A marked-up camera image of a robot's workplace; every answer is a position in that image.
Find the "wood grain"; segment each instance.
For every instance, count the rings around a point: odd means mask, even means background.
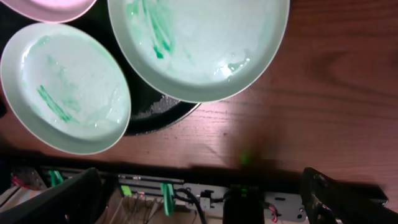
[[[282,45],[250,88],[98,155],[53,150],[12,113],[0,137],[48,156],[182,169],[238,169],[245,152],[260,169],[379,184],[398,212],[397,12],[395,0],[293,0]]]

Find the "black tray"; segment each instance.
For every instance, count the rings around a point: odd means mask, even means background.
[[[12,35],[35,22],[0,2],[0,53]],[[106,0],[97,0],[85,15],[67,24],[98,40],[121,67],[131,94],[131,118],[125,135],[146,134],[166,128],[184,119],[199,106],[169,98],[154,90],[137,75],[124,58],[113,35]]]

